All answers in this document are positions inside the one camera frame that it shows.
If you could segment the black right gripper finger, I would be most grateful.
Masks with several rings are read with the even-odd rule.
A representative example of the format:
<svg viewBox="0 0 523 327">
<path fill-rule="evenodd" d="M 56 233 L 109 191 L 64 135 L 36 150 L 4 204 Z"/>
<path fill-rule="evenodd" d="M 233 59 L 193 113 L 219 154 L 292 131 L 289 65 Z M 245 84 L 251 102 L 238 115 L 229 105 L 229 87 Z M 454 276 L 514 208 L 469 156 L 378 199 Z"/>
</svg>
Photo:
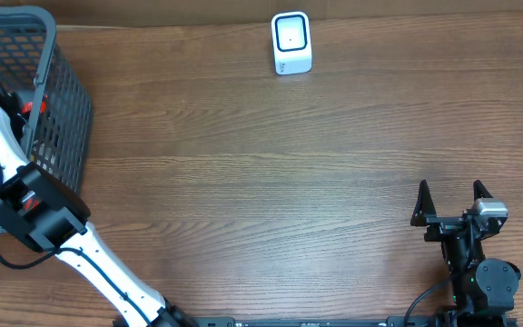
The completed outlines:
<svg viewBox="0 0 523 327">
<path fill-rule="evenodd" d="M 416 227 L 427 226 L 429 219 L 435 219 L 437 212 L 431 198 L 429 185 L 425 179 L 419 183 L 418 199 L 410 219 L 410 225 Z"/>
<path fill-rule="evenodd" d="M 492 195 L 480 180 L 476 180 L 473 183 L 473 192 L 475 201 L 483 198 L 492 198 Z"/>
</svg>

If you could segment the orange long noodle packet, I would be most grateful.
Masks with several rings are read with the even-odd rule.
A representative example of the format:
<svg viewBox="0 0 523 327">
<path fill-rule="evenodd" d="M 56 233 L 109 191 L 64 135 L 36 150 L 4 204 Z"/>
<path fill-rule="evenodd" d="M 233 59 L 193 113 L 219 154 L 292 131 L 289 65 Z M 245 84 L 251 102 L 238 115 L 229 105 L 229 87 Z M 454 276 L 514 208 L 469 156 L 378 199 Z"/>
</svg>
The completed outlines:
<svg viewBox="0 0 523 327">
<path fill-rule="evenodd" d="M 46 101 L 42 101 L 40 103 L 39 112 L 44 113 L 46 111 L 46 107 L 47 107 Z M 22 104 L 21 114 L 30 114 L 33 111 L 33 109 L 34 109 L 34 103 L 26 102 L 26 103 Z"/>
</svg>

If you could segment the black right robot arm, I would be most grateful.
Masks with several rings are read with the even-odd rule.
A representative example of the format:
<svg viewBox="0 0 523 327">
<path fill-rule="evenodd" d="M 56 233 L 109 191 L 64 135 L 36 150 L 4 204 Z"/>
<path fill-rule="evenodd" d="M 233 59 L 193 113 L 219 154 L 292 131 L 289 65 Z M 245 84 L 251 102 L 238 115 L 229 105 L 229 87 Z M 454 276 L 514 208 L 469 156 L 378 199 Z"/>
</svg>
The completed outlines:
<svg viewBox="0 0 523 327">
<path fill-rule="evenodd" d="M 424 227 L 424 240 L 441 245 L 449 277 L 418 296 L 403 316 L 404 326 L 515 326 L 507 313 L 515 306 L 521 270 L 500 259 L 489 259 L 482 242 L 497 235 L 508 219 L 508 207 L 493 197 L 479 180 L 473 183 L 474 202 L 459 217 L 440 217 L 428 183 L 419 183 L 410 220 Z M 440 306 L 430 317 L 413 319 L 416 306 L 435 291 L 450 285 L 453 304 Z"/>
</svg>

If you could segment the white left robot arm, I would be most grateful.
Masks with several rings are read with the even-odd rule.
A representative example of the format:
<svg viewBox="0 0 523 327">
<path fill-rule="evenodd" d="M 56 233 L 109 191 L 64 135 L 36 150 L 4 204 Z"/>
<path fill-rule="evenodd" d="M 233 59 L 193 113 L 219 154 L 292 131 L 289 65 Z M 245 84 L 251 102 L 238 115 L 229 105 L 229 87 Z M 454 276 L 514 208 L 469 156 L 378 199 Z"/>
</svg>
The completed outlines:
<svg viewBox="0 0 523 327">
<path fill-rule="evenodd" d="M 0 227 L 40 258 L 0 263 L 27 270 L 53 257 L 78 271 L 123 316 L 127 326 L 194 326 L 195 320 L 140 280 L 104 243 L 84 201 L 18 144 L 25 117 L 0 87 Z"/>
</svg>

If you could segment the white barcode scanner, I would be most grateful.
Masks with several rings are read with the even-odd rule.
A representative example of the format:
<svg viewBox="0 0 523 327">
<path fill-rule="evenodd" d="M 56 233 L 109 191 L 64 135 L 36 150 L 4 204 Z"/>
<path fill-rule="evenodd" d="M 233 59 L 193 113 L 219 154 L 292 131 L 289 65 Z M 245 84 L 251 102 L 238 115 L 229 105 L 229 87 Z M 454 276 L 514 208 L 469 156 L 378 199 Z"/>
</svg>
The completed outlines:
<svg viewBox="0 0 523 327">
<path fill-rule="evenodd" d="M 304 74 L 312 69 L 310 19 L 302 11 L 276 14 L 271 39 L 277 75 Z"/>
</svg>

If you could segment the brown cardboard backdrop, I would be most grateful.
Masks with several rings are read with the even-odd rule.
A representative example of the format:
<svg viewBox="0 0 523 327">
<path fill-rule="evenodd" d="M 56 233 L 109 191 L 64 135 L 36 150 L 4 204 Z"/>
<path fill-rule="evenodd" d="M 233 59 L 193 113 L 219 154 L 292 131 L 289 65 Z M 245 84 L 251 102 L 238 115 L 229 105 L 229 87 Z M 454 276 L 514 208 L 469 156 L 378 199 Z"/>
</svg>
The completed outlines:
<svg viewBox="0 0 523 327">
<path fill-rule="evenodd" d="M 0 0 L 34 5 L 59 25 L 148 27 L 268 22 L 302 11 L 313 20 L 523 11 L 523 0 Z"/>
</svg>

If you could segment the grey plastic shopping basket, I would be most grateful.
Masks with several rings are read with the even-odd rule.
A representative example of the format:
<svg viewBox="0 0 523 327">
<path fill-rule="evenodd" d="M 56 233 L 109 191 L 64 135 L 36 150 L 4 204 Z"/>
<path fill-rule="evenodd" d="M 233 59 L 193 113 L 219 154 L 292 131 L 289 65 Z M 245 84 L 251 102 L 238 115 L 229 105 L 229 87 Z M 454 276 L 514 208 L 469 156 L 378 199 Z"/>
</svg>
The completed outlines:
<svg viewBox="0 0 523 327">
<path fill-rule="evenodd" d="M 43 8 L 0 7 L 0 87 L 17 94 L 21 105 L 34 103 L 19 144 L 31 161 L 78 193 L 94 112 L 56 37 L 56 22 Z"/>
</svg>

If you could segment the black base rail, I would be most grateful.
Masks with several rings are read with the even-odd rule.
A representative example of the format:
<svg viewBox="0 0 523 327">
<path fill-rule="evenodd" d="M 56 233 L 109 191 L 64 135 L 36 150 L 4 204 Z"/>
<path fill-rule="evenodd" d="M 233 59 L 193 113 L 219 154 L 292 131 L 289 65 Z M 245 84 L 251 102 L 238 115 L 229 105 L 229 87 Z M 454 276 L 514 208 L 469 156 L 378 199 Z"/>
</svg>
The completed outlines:
<svg viewBox="0 0 523 327">
<path fill-rule="evenodd" d="M 232 317 L 195 317 L 193 321 L 199 327 L 436 327 L 448 326 L 439 322 L 433 316 L 411 316 L 404 324 L 403 316 L 389 316 L 386 319 L 358 319 L 358 320 L 235 320 Z M 457 326 L 511 326 L 518 327 L 514 318 L 507 318 L 505 322 L 479 322 L 469 320 L 466 324 Z"/>
</svg>

